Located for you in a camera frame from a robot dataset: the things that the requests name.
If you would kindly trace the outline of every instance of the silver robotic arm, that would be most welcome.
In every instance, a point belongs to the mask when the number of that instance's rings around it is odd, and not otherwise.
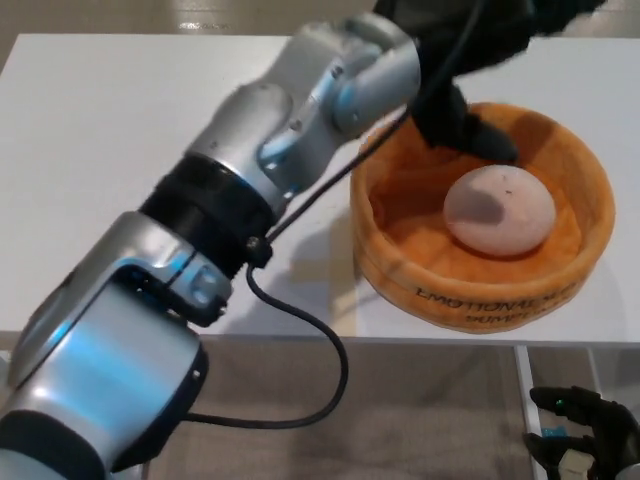
[[[414,41],[364,14],[306,25],[231,94],[29,320],[0,414],[0,477],[102,480],[156,456],[208,372],[188,324],[224,314],[242,266],[268,261],[289,202],[420,83]]]

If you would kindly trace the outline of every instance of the robot finger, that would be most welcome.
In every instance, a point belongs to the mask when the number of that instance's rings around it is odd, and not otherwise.
[[[610,403],[602,400],[598,393],[580,387],[535,387],[529,394],[538,408],[587,426],[593,426]]]
[[[583,452],[597,459],[593,437],[547,437],[542,438],[534,433],[523,435],[524,444],[529,454],[546,471],[550,479],[559,479],[559,466],[569,450]]]

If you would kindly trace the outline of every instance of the cable connector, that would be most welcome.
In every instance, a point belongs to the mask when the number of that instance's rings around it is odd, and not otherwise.
[[[264,268],[273,256],[273,249],[266,238],[250,237],[247,240],[249,264],[255,268]]]

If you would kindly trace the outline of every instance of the white table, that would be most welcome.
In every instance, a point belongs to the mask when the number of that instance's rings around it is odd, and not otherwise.
[[[0,77],[0,330],[24,327],[108,225],[146,198],[225,95],[260,75],[285,41],[18,38]],[[524,398],[531,385],[527,345],[637,347],[640,259],[633,254],[640,244],[640,65],[634,59],[639,53],[636,40],[541,40],[526,55],[461,81],[471,101],[515,103],[565,124],[585,139],[609,174],[618,211],[615,232],[592,277],[567,306],[517,330],[481,336],[438,328],[399,311],[338,266],[351,256],[347,182],[278,240],[260,283],[332,319],[343,337],[517,346]],[[356,150],[357,145],[344,148],[330,171]],[[235,288],[229,313],[202,333],[316,335],[254,300],[243,280]],[[593,358],[595,373],[604,371],[595,361],[600,357]],[[607,358],[601,363],[617,371],[619,360]],[[528,403],[526,412],[529,428],[539,429],[537,410]]]

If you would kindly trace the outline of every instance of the screw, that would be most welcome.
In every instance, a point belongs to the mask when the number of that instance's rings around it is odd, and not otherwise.
[[[331,70],[331,75],[333,76],[333,78],[338,78],[343,73],[344,69],[340,65],[335,66],[333,70]]]
[[[202,305],[206,305],[210,301],[209,295],[207,295],[206,292],[200,290],[197,287],[193,292],[193,298],[195,298],[196,302],[198,302],[198,303],[200,303]]]
[[[260,240],[258,240],[257,237],[251,237],[247,241],[247,248],[250,248],[251,250],[258,248],[258,245],[260,245]]]
[[[200,272],[201,272],[200,278],[202,279],[202,283],[208,284],[208,285],[212,285],[216,283],[216,277],[213,274],[213,272],[211,272],[211,270],[205,267]]]

